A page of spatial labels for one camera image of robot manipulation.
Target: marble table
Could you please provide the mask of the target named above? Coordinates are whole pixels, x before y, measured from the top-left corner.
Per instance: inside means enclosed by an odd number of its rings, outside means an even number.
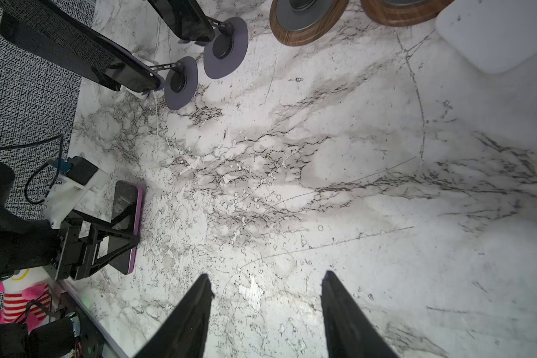
[[[402,357],[537,357],[537,55],[483,75],[434,30],[378,25],[351,2],[285,47],[271,1],[200,0],[244,18],[221,80],[147,2],[98,1],[93,28],[139,58],[197,58],[179,111],[82,81],[70,155],[147,187],[135,271],[71,283],[129,356],[194,280],[216,295],[205,356],[326,357],[333,270]]]

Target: cable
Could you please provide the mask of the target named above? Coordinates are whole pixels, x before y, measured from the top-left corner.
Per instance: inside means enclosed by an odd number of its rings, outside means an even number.
[[[52,189],[52,187],[54,186],[54,184],[55,184],[55,182],[56,182],[56,180],[58,178],[59,169],[62,166],[62,154],[63,154],[63,151],[64,151],[64,135],[63,134],[59,134],[59,135],[57,135],[55,137],[52,137],[50,139],[44,139],[44,140],[41,140],[41,141],[35,141],[33,143],[19,144],[17,146],[0,147],[0,151],[7,151],[7,150],[10,150],[10,149],[20,149],[20,148],[28,148],[28,147],[39,146],[41,144],[46,144],[46,143],[49,143],[50,141],[54,141],[56,139],[59,139],[58,167],[56,168],[54,179],[52,179],[52,181],[50,183],[50,187],[48,187],[48,189]],[[26,182],[26,185],[24,186],[24,198],[26,198],[26,201],[29,202],[32,205],[41,204],[41,203],[44,202],[44,199],[38,200],[37,202],[32,201],[30,199],[30,197],[28,196],[28,187],[30,186],[30,182],[32,181],[32,179],[34,179],[34,176],[38,175],[47,166],[48,166],[48,163],[44,163],[40,168],[38,168],[38,170],[33,172],[32,175],[30,175],[30,178],[28,179],[28,181]]]

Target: striped shirt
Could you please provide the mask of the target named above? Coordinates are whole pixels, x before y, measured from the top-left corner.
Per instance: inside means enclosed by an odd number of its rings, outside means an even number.
[[[38,297],[38,301],[50,308],[51,296],[46,284],[44,284],[44,293]],[[21,293],[5,293],[4,294],[4,320],[6,323],[11,323],[16,320],[26,310],[26,304],[29,301],[21,296]],[[30,313],[34,313],[38,321],[41,322],[46,314],[37,306],[32,306]]]

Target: stuffed animal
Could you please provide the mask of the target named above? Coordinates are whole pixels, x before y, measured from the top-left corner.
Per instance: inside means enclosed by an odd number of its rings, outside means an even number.
[[[46,281],[48,273],[43,268],[27,268],[0,282],[0,292],[4,293],[4,309],[0,311],[0,324],[14,322],[26,310],[26,304],[38,300],[48,309],[51,304],[50,290]],[[40,326],[46,314],[37,306],[32,306],[26,324],[28,331]]]

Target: wooden rim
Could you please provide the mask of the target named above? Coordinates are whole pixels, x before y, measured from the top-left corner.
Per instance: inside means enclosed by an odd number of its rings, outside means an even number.
[[[313,25],[303,30],[290,31],[283,28],[277,21],[277,2],[278,0],[272,0],[270,7],[270,28],[274,37],[286,46],[302,46],[322,37],[338,22],[348,5],[348,0],[336,0],[328,13]]]
[[[410,26],[436,17],[453,0],[428,0],[410,6],[393,6],[382,0],[360,0],[366,15],[386,26]]]

